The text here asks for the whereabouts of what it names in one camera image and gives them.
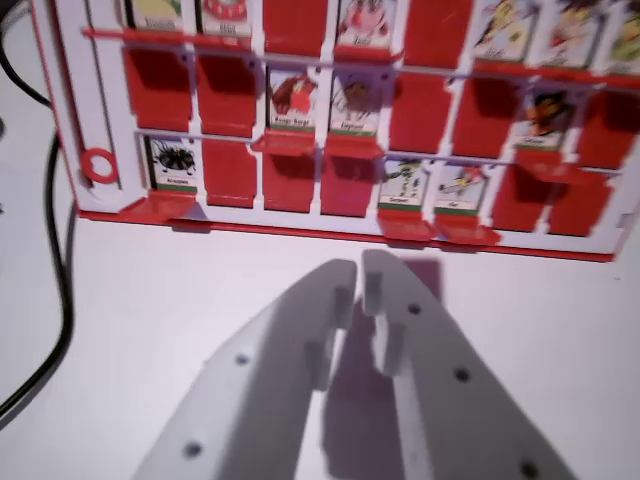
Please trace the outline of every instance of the black cable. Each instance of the black cable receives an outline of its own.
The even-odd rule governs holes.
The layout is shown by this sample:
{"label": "black cable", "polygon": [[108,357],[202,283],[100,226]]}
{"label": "black cable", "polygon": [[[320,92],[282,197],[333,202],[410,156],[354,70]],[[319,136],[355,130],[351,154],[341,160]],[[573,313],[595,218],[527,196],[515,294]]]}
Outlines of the black cable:
{"label": "black cable", "polygon": [[[9,12],[5,13],[2,16],[2,18],[0,18],[0,23],[2,22],[2,20],[5,19],[5,17],[8,14],[9,14]],[[0,32],[0,39],[2,39],[1,35],[4,35],[4,32]],[[22,78],[20,78],[20,76],[13,69],[13,67],[11,66],[11,63],[9,63],[9,59],[7,58],[7,54],[4,51],[4,45],[0,45],[0,65],[2,66],[2,69],[4,70],[4,73],[7,74],[7,77],[9,77],[9,80],[11,80],[20,90],[22,90],[24,93],[29,95],[31,98],[33,98],[39,104],[44,105],[45,107],[51,108],[51,102],[49,101],[49,99],[47,99],[44,96],[42,96],[33,87],[31,87],[27,82],[22,80]]]}
{"label": "black cable", "polygon": [[0,405],[0,419],[11,411],[23,398],[25,398],[32,390],[37,388],[42,379],[47,378],[51,372],[62,360],[73,335],[74,312],[73,301],[71,295],[71,287],[69,285],[69,276],[66,265],[62,260],[60,252],[60,242],[58,240],[58,232],[56,229],[55,214],[53,210],[54,198],[54,179],[57,166],[58,152],[60,150],[60,139],[58,134],[54,134],[51,148],[49,150],[49,159],[47,161],[47,172],[45,177],[44,192],[44,209],[47,224],[47,236],[49,238],[49,247],[51,249],[51,257],[58,284],[58,293],[60,295],[60,304],[62,308],[62,327],[60,335],[53,350],[47,356],[40,367],[11,395],[2,405]]}
{"label": "black cable", "polygon": [[[27,95],[41,103],[42,105],[51,106],[49,100],[44,98],[33,88],[27,85],[13,70],[7,56],[4,51],[4,46],[0,42],[0,65],[5,71],[9,79],[16,84],[18,88],[23,90]],[[4,428],[9,421],[13,420],[15,416],[9,419],[9,414],[17,415],[20,404],[29,399],[30,395],[37,394],[39,388],[42,388],[44,383],[50,378],[50,375],[55,371],[57,366],[64,358],[69,345],[71,344],[71,338],[73,336],[74,327],[74,310],[73,310],[73,297],[70,284],[70,272],[67,267],[70,265],[69,261],[65,263],[62,259],[60,252],[60,241],[58,239],[58,231],[56,229],[55,213],[53,208],[54,202],[54,179],[58,160],[58,153],[60,151],[60,138],[58,133],[54,133],[53,140],[51,142],[51,148],[49,149],[49,157],[47,160],[47,171],[45,176],[45,191],[44,191],[44,210],[46,217],[47,236],[49,239],[49,247],[51,249],[51,257],[53,261],[53,268],[56,276],[56,283],[58,286],[58,293],[60,295],[60,305],[62,309],[62,326],[60,328],[60,335],[56,341],[55,346],[51,350],[51,353],[42,362],[40,367],[4,402],[0,405],[0,429]],[[71,251],[67,249],[67,255],[71,255]]]}

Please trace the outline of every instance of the white surface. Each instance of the white surface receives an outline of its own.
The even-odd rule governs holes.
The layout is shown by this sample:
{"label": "white surface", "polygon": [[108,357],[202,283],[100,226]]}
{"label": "white surface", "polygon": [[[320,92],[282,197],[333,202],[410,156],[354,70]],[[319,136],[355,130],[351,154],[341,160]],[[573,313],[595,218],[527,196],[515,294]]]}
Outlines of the white surface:
{"label": "white surface", "polygon": [[[53,32],[51,23],[48,22],[46,12],[51,10],[51,3],[45,0],[33,0],[36,7],[37,19],[39,22],[40,35],[43,39],[42,46],[44,58],[49,71],[49,79],[53,88],[54,100],[57,106],[58,121],[63,144],[67,147],[67,155],[71,164],[74,189],[79,208],[85,211],[116,213],[126,206],[133,204],[147,194],[147,185],[145,179],[145,171],[147,169],[146,162],[142,161],[142,152],[135,142],[134,132],[136,129],[136,118],[132,113],[129,101],[129,92],[127,79],[123,68],[122,49],[124,41],[122,39],[113,38],[95,38],[90,39],[81,34],[83,26],[92,25],[95,28],[119,30],[121,22],[116,9],[109,2],[103,0],[91,0],[89,3],[82,0],[73,0],[75,7],[68,8],[71,0],[62,2],[58,1],[59,7],[64,3],[69,11],[65,11],[64,17],[59,22],[59,28],[64,32],[62,35],[62,43],[64,52],[68,58],[67,63],[69,69],[74,73],[71,75],[72,90],[66,88],[66,81],[61,76],[60,57],[63,52],[58,51],[56,43],[53,41]],[[336,0],[332,0],[329,14],[334,12],[334,4]],[[542,8],[543,18],[548,18],[551,14],[549,9],[552,0],[547,0]],[[515,143],[518,134],[521,133],[522,125],[519,124],[519,117],[514,117],[509,135],[505,139],[500,158],[470,158],[451,156],[452,143],[451,139],[456,124],[456,115],[460,107],[461,98],[464,91],[466,79],[465,75],[469,73],[471,56],[470,50],[473,42],[477,41],[482,29],[485,28],[478,20],[478,16],[484,8],[486,2],[476,2],[474,12],[471,15],[469,23],[469,33],[466,37],[466,43],[460,56],[459,65],[456,71],[443,69],[418,69],[422,73],[438,75],[443,80],[443,88],[451,93],[451,105],[449,108],[447,126],[443,132],[440,141],[440,149],[436,155],[416,154],[411,152],[389,152],[390,155],[401,155],[408,157],[418,157],[423,159],[425,167],[427,164],[432,165],[430,172],[432,173],[430,182],[427,185],[427,194],[425,202],[422,205],[423,218],[433,223],[435,204],[432,200],[437,194],[438,185],[441,183],[440,172],[443,171],[445,165],[453,164],[492,164],[495,169],[487,172],[489,176],[488,188],[485,192],[482,207],[480,208],[478,217],[482,225],[492,226],[493,220],[491,212],[497,198],[506,165],[513,163],[515,157]],[[392,50],[394,52],[401,50],[397,45],[398,41],[404,38],[405,22],[401,16],[407,15],[408,1],[402,0],[398,2],[398,10],[395,21],[395,28],[392,39]],[[193,13],[193,9],[189,7],[185,9],[185,25],[192,25],[193,21],[189,20],[187,10]],[[607,31],[610,31],[615,22],[607,23]],[[206,48],[198,48],[201,52],[214,53],[216,55],[242,55],[246,61],[255,62],[256,81],[258,84],[257,92],[260,92],[256,103],[256,122],[253,127],[253,140],[257,140],[265,131],[265,115],[266,111],[266,94],[264,92],[263,82],[265,81],[267,66],[277,67],[278,69],[297,70],[299,68],[307,69],[310,77],[318,83],[318,91],[316,96],[315,108],[315,138],[318,145],[315,155],[316,176],[314,184],[314,194],[310,205],[310,212],[305,215],[286,211],[270,211],[265,210],[264,197],[260,192],[254,199],[252,209],[219,207],[207,204],[207,195],[204,188],[204,182],[196,195],[198,207],[187,212],[185,218],[190,220],[206,220],[210,222],[236,223],[260,226],[275,226],[295,229],[311,229],[328,232],[349,232],[366,235],[382,235],[382,230],[378,223],[378,192],[379,184],[383,181],[383,177],[376,179],[376,184],[371,191],[369,205],[366,215],[363,218],[340,217],[334,215],[321,215],[321,195],[322,188],[320,171],[322,169],[321,149],[325,145],[328,122],[329,122],[329,106],[331,98],[332,72],[334,64],[331,63],[332,57],[327,57],[327,46],[333,45],[334,34],[329,28],[331,22],[327,21],[327,29],[324,46],[323,57],[318,60],[314,58],[286,56],[286,55],[268,55],[268,56],[252,56],[248,54],[238,54],[234,52],[220,52],[211,50],[207,52]],[[254,34],[262,38],[262,28],[254,22]],[[536,30],[537,37],[544,36],[544,32]],[[201,129],[201,121],[198,110],[198,94],[196,86],[196,63],[194,56],[194,45],[185,43],[183,46],[157,46],[142,44],[140,48],[161,48],[163,50],[174,51],[176,54],[186,58],[187,70],[192,85],[192,119],[189,122],[188,134],[172,133],[172,135],[193,138],[219,138],[217,135],[203,135]],[[91,56],[95,55],[96,61],[91,60]],[[340,64],[340,67],[349,67],[349,64]],[[391,96],[394,90],[395,75],[403,71],[402,62],[398,61],[394,65],[395,70],[388,66],[376,64],[359,64],[355,67],[351,65],[348,69],[368,70],[375,75],[387,75],[388,80],[381,82],[385,84],[383,88],[383,106],[380,111],[380,121],[377,129],[377,140],[382,148],[387,148],[389,142],[389,131],[391,122]],[[451,79],[453,83],[448,86],[446,80]],[[560,88],[558,83],[549,83],[537,77],[521,78],[512,77],[510,79],[515,85],[519,85],[518,95],[522,97],[527,92],[527,88],[535,86],[544,86],[546,84],[553,85],[554,88]],[[108,140],[105,138],[105,122],[90,121],[89,116],[98,115],[96,113],[96,89],[102,86],[104,92],[106,108],[103,112],[107,117],[107,125],[109,126],[113,142],[113,153],[116,157],[119,170],[119,185],[89,185],[84,175],[81,173],[79,155],[86,148],[103,146]],[[586,101],[586,98],[596,92],[601,85],[585,86],[580,84],[565,84],[562,88],[566,88],[573,96],[580,97]],[[68,108],[75,105],[76,109],[81,113],[82,131],[76,127],[76,123],[71,120],[72,110]],[[563,142],[560,152],[563,161],[567,163],[576,162],[578,160],[575,153],[578,138],[582,134],[584,103],[576,102],[576,114],[573,115],[571,124],[567,130],[565,141]],[[257,179],[262,178],[262,154],[256,153]],[[202,159],[196,158],[196,169],[201,171]],[[533,232],[517,232],[517,231],[500,231],[502,236],[498,245],[518,248],[535,248],[545,250],[559,250],[569,252],[589,252],[589,253],[613,253],[617,251],[620,238],[625,235],[624,228],[621,228],[621,220],[628,218],[637,209],[639,192],[636,185],[636,178],[640,176],[640,137],[627,152],[623,167],[617,171],[605,171],[608,176],[608,183],[613,188],[613,192],[609,198],[607,207],[597,224],[591,229],[591,234],[586,237],[574,237],[568,235],[549,234],[550,215],[552,212],[551,203],[555,201],[555,189],[547,199],[547,205],[543,210],[540,218],[536,223]]]}
{"label": "white surface", "polygon": [[[5,42],[18,73],[43,90],[29,20]],[[59,307],[41,206],[53,122],[2,74],[0,92],[4,399],[53,345]],[[65,175],[58,178],[63,224],[71,195]],[[372,245],[79,220],[74,341],[51,382],[0,432],[0,478],[129,480],[218,346],[311,269],[331,258],[359,261],[366,248]],[[394,253],[439,262],[445,306],[578,478],[637,478],[640,229],[612,264]],[[343,372],[350,389],[338,390],[333,403],[325,403],[331,389],[314,394],[297,478],[395,480],[388,385],[367,367],[366,351],[345,356],[364,366],[337,367],[336,382]],[[336,411],[341,424],[327,419]],[[337,430],[346,439],[341,450],[327,439]]]}

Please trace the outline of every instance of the card row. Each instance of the card row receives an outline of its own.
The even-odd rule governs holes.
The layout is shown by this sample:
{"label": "card row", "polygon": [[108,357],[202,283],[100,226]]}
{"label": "card row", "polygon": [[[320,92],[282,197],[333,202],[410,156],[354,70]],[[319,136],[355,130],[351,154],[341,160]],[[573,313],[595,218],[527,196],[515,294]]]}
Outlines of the card row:
{"label": "card row", "polygon": [[[193,140],[144,136],[142,145],[149,167],[151,187],[184,193],[198,192]],[[429,173],[421,160],[390,158],[379,197],[380,208],[420,211]],[[436,213],[477,214],[488,178],[480,166],[446,165],[438,180]]]}
{"label": "card row", "polygon": [[[180,0],[123,1],[125,21],[131,28],[182,29]],[[240,38],[251,36],[255,14],[252,0],[195,2],[199,32]],[[553,0],[549,7],[553,14],[545,16],[543,21],[540,4],[531,0],[478,0],[481,27],[471,39],[472,56],[522,62],[536,29],[543,29],[546,39],[539,47],[541,65],[584,69],[593,60],[605,24],[613,22],[615,40],[608,53],[610,71],[640,75],[640,1],[628,0],[622,14],[615,18],[609,18],[607,6],[604,0]],[[397,7],[397,0],[342,0],[338,9],[337,44],[389,47]]]}
{"label": "card row", "polygon": [[[378,130],[384,80],[373,73],[339,73],[334,76],[329,131],[375,136]],[[314,131],[317,84],[306,70],[269,71],[269,116],[273,129]],[[573,92],[532,88],[524,98],[515,146],[558,150],[576,110]]]}

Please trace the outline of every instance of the screw hole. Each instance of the screw hole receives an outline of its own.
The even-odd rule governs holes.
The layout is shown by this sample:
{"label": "screw hole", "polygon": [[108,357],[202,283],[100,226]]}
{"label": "screw hole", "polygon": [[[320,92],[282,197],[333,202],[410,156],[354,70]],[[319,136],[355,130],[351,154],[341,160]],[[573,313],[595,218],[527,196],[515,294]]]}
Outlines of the screw hole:
{"label": "screw hole", "polygon": [[471,374],[466,368],[456,368],[453,371],[453,375],[460,383],[467,383],[469,380],[471,380]]}
{"label": "screw hole", "polygon": [[247,363],[249,363],[249,357],[244,353],[239,353],[238,355],[236,355],[236,363],[238,365],[246,365]]}
{"label": "screw hole", "polygon": [[524,478],[538,478],[538,467],[536,467],[535,463],[530,462],[529,460],[525,460],[520,464],[520,472]]}
{"label": "screw hole", "polygon": [[195,458],[202,453],[202,445],[198,442],[189,442],[184,446],[184,456]]}

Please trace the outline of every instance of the white frame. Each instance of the white frame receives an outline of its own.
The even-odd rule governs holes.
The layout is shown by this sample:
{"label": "white frame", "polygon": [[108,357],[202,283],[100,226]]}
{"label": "white frame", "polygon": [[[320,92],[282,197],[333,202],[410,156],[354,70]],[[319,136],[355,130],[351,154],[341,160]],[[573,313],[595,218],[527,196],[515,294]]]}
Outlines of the white frame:
{"label": "white frame", "polygon": [[[104,0],[56,0],[62,8],[64,3],[64,16],[59,19],[60,40],[54,22],[52,22],[53,12],[47,0],[33,0],[35,11],[35,24],[37,26],[43,61],[46,67],[51,95],[55,105],[56,118],[60,129],[60,136],[65,148],[67,166],[73,189],[75,192],[78,207],[87,212],[117,213],[127,206],[135,203],[148,195],[148,173],[141,165],[141,152],[136,141],[139,133],[144,133],[136,125],[135,116],[131,112],[128,99],[127,81],[124,72],[122,49],[125,42],[120,39],[91,39],[85,37],[81,30],[83,27],[92,26],[94,28],[120,30],[121,19],[118,15],[118,8],[114,2]],[[402,50],[402,39],[406,32],[407,13],[410,7],[410,0],[398,0],[398,9],[392,36],[392,53]],[[538,2],[540,6],[541,18],[549,11],[550,2],[553,0],[543,0]],[[187,33],[196,32],[195,8],[193,0],[182,0],[183,21]],[[601,35],[601,43],[594,56],[589,70],[594,74],[606,73],[606,59],[610,51],[610,43],[615,39],[617,32],[616,21],[622,12],[622,7],[612,6],[608,10],[608,21],[604,26]],[[321,68],[317,76],[318,96],[320,109],[317,110],[316,119],[316,175],[314,195],[309,214],[292,212],[266,211],[264,210],[264,197],[262,193],[262,154],[253,152],[249,144],[256,141],[263,135],[266,124],[266,89],[265,85],[258,85],[258,91],[262,92],[256,103],[256,124],[249,139],[220,137],[217,135],[203,135],[200,128],[200,116],[198,113],[197,89],[193,88],[192,106],[193,119],[189,124],[190,136],[199,145],[200,139],[216,138],[229,141],[240,141],[247,144],[249,152],[256,158],[257,164],[257,195],[254,200],[253,209],[241,209],[233,207],[216,207],[206,204],[206,192],[199,191],[196,201],[199,209],[194,209],[193,217],[187,215],[185,218],[194,220],[207,220],[211,222],[223,222],[233,224],[247,224],[259,226],[285,227],[295,229],[322,230],[328,232],[355,233],[368,235],[381,235],[382,231],[377,220],[377,202],[379,197],[379,182],[382,178],[383,159],[376,161],[376,171],[378,173],[376,184],[371,193],[369,207],[364,218],[328,216],[320,214],[320,172],[322,167],[322,157],[329,121],[329,105],[331,97],[331,83],[333,78],[333,47],[335,45],[335,32],[337,26],[338,0],[328,0],[328,16],[325,40],[321,49],[320,58],[307,58],[287,55],[265,55],[264,54],[264,31],[261,25],[262,2],[255,2],[252,23],[251,45],[253,52],[237,54],[226,51],[216,51],[210,48],[198,47],[199,53],[216,55],[242,56],[245,61],[254,61],[256,69],[262,70],[262,75],[257,78],[266,81],[267,64],[291,64],[304,65],[308,69]],[[390,101],[393,92],[393,79],[402,71],[427,73],[440,75],[443,79],[452,79],[451,85],[446,85],[451,94],[452,101],[448,113],[444,134],[440,141],[437,154],[429,155],[415,152],[391,152],[389,155],[417,157],[424,160],[424,168],[429,172],[429,185],[425,194],[423,205],[423,217],[425,220],[433,221],[433,188],[430,186],[437,183],[438,174],[442,166],[448,161],[467,164],[482,164],[483,172],[489,177],[489,186],[484,197],[484,201],[479,212],[480,222],[491,226],[491,211],[495,201],[501,180],[506,166],[514,161],[513,136],[516,131],[516,121],[514,121],[510,134],[503,146],[502,154],[498,159],[468,158],[453,156],[451,138],[455,125],[455,118],[460,105],[460,99],[465,83],[472,67],[470,54],[473,39],[477,36],[477,31],[481,26],[478,21],[478,7],[474,8],[470,18],[470,26],[467,29],[465,46],[459,58],[458,67],[455,70],[435,69],[426,67],[404,66],[402,59],[390,66],[341,63],[340,68],[374,70],[380,75],[386,73],[389,76],[389,85],[386,91],[386,104],[380,112],[377,140],[383,149],[389,148],[389,127],[391,122]],[[535,66],[537,62],[536,52],[541,44],[544,31],[536,30],[534,38],[528,50],[525,64]],[[188,55],[187,67],[189,70],[192,87],[195,87],[195,48],[191,43],[183,46],[151,46],[141,45],[143,48],[162,48],[185,51]],[[69,66],[66,72],[63,68],[63,56]],[[520,94],[523,96],[532,82],[538,81],[536,78],[511,79],[514,84],[519,84]],[[578,84],[564,84],[562,87],[572,91],[590,96],[601,85],[584,86]],[[78,122],[74,120],[77,112]],[[566,134],[561,154],[565,162],[576,162],[575,147],[582,130],[583,112],[574,114],[572,125]],[[184,133],[161,132],[169,135],[185,136]],[[80,169],[80,154],[83,148],[104,148],[112,151],[118,159],[118,169],[120,181],[118,184],[100,185],[88,182]],[[138,159],[138,161],[123,161],[123,159]],[[197,168],[202,169],[202,159],[196,160]],[[629,222],[623,224],[621,219],[631,218],[636,211],[640,192],[636,189],[634,178],[640,178],[640,140],[636,139],[634,146],[629,152],[622,168],[615,171],[589,169],[585,170],[602,171],[611,177],[610,183],[615,186],[608,207],[602,218],[592,229],[588,237],[569,237],[562,235],[548,235],[547,217],[549,207],[545,208],[543,218],[540,219],[536,229],[532,233],[499,231],[502,240],[501,246],[548,249],[568,252],[587,253],[614,253],[624,236],[625,228]]]}

